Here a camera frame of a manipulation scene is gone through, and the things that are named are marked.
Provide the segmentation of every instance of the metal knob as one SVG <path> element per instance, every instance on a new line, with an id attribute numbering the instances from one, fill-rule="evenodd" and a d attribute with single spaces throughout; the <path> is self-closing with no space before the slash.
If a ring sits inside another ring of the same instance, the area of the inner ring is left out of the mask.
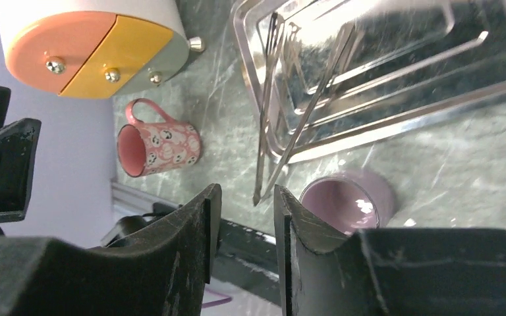
<path id="1" fill-rule="evenodd" d="M 121 74 L 119 73 L 119 70 L 116 68 L 108 68 L 105 72 L 105 79 L 112 84 L 115 82 L 118 82 L 121 79 Z"/>
<path id="2" fill-rule="evenodd" d="M 153 84 L 160 84 L 162 82 L 162 73 L 160 71 L 151 72 L 148 79 Z"/>
<path id="3" fill-rule="evenodd" d="M 65 72 L 65 61 L 58 57 L 50 57 L 45 62 L 45 67 L 54 74 Z"/>
<path id="4" fill-rule="evenodd" d="M 190 38 L 188 40 L 188 42 L 189 42 L 189 49 L 191 51 L 196 51 L 198 53 L 202 53 L 204 51 L 204 49 L 206 48 L 202 38 L 199 38 L 199 37 Z"/>

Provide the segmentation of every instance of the mug handle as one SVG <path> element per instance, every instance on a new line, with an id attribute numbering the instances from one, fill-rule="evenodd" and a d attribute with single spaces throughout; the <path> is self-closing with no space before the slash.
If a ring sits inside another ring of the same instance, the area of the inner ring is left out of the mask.
<path id="1" fill-rule="evenodd" d="M 164 112 L 164 110 L 158 104 L 154 103 L 154 101 L 152 101 L 151 99 L 146 99 L 146 98 L 141 97 L 141 98 L 138 98 L 138 99 L 135 99 L 135 100 L 132 100 L 131 102 L 129 102 L 129 104 L 127 104 L 127 107 L 125 108 L 125 116 L 127 117 L 129 124 L 135 125 L 135 126 L 144 124 L 143 121 L 139 120 L 138 118 L 136 118 L 132 114 L 133 107 L 139 102 L 146 103 L 153 110 L 155 110 L 158 114 L 160 114 L 160 116 L 166 122 L 168 122 L 168 123 L 176 122 L 176 120 L 174 120 L 166 112 Z"/>

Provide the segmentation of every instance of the purple mug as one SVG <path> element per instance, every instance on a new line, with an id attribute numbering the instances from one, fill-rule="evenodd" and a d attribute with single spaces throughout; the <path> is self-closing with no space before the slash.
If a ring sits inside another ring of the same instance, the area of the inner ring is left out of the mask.
<path id="1" fill-rule="evenodd" d="M 300 202 L 344 234 L 359 228 L 383 227 L 397 210 L 393 189 L 368 169 L 347 169 L 319 178 L 307 185 Z"/>

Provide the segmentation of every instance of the mug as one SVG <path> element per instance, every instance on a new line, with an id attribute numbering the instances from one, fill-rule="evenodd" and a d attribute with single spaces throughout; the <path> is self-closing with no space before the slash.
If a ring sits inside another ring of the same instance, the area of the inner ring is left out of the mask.
<path id="1" fill-rule="evenodd" d="M 311 182 L 300 203 L 343 234 L 385 226 L 397 211 L 389 183 L 368 169 L 347 169 Z"/>
<path id="2" fill-rule="evenodd" d="M 145 103 L 165 122 L 148 123 L 137 119 L 133 107 Z M 135 99 L 125 109 L 129 124 L 117 136 L 117 155 L 123 170 L 131 177 L 147 176 L 194 165 L 201 153 L 199 133 L 185 122 L 170 117 L 149 99 Z"/>

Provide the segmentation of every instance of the silver tray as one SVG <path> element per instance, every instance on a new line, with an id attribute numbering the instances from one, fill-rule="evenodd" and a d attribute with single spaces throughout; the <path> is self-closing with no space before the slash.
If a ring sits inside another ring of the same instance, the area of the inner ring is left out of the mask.
<path id="1" fill-rule="evenodd" d="M 231 21 L 259 113 L 272 12 L 294 30 L 272 88 L 267 133 L 280 158 L 341 25 L 356 43 L 312 113 L 290 163 L 374 142 L 506 97 L 506 0 L 244 0 Z"/>

